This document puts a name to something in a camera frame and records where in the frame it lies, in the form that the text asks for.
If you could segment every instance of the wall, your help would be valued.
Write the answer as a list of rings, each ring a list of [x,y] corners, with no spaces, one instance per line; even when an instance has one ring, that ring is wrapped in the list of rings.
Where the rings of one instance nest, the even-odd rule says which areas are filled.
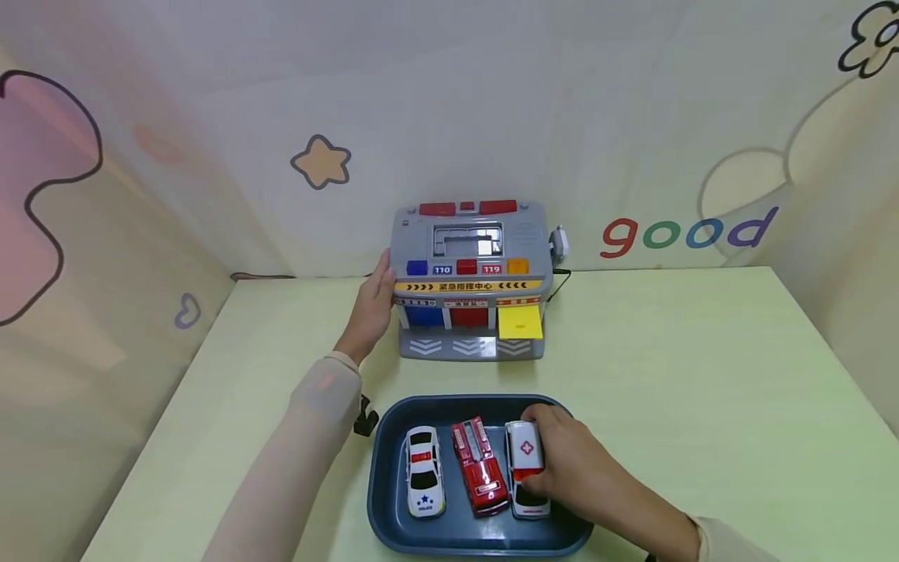
[[[899,434],[896,92],[899,68],[890,67],[850,83],[807,120],[802,134],[817,149],[796,152],[797,196],[756,261],[774,267]]]
[[[103,141],[63,85],[0,72],[4,561],[80,557],[233,287]]]
[[[575,269],[746,263],[769,221],[728,234],[775,226],[794,190],[729,174],[786,183],[798,125],[868,48],[840,66],[868,0],[11,4],[23,63],[76,85],[183,224],[260,274],[362,274],[396,208],[502,197],[543,201]]]

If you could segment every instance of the black clip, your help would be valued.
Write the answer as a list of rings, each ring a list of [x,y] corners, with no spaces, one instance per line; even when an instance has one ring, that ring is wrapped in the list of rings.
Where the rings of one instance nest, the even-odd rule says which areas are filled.
[[[366,413],[369,404],[371,404],[371,400],[363,394],[359,408],[359,417],[356,418],[356,423],[352,425],[352,432],[362,437],[371,437],[372,432],[375,431],[375,425],[378,425],[378,421],[381,419],[378,412],[374,410]]]

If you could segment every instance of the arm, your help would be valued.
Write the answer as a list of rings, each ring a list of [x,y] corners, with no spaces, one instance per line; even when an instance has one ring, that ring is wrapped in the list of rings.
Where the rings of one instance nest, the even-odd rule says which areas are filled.
[[[387,330],[387,252],[359,289],[334,351],[313,364],[222,516],[203,562],[289,562],[318,488],[359,415],[358,365]]]
[[[537,424],[546,455],[546,470],[522,483],[530,492],[561,502],[659,562],[777,562],[722,522],[689,517],[666,502],[563,408],[536,404],[521,417]]]

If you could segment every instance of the orange star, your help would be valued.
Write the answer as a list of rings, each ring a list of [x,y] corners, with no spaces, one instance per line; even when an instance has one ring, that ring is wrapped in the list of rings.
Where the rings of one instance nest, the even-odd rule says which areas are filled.
[[[313,135],[306,150],[294,156],[290,165],[303,174],[312,189],[320,190],[329,183],[350,181],[350,172],[346,169],[350,156],[346,148],[335,147],[322,135]]]

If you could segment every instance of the letter d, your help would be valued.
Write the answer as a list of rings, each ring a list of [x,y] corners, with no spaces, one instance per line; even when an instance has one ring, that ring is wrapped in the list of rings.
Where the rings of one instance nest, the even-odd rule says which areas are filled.
[[[768,226],[771,224],[771,221],[774,220],[774,215],[778,214],[778,210],[780,207],[775,207],[768,211],[768,214],[764,219],[752,219],[747,220],[745,222],[741,222],[737,226],[734,227],[733,230],[730,231],[730,234],[727,235],[727,241],[730,242],[731,245],[735,246],[752,246],[753,248],[761,242],[761,237],[765,236],[765,231],[768,230]],[[755,236],[750,240],[744,240],[740,238],[740,233],[743,232],[746,228],[756,227],[758,230],[755,231]]]

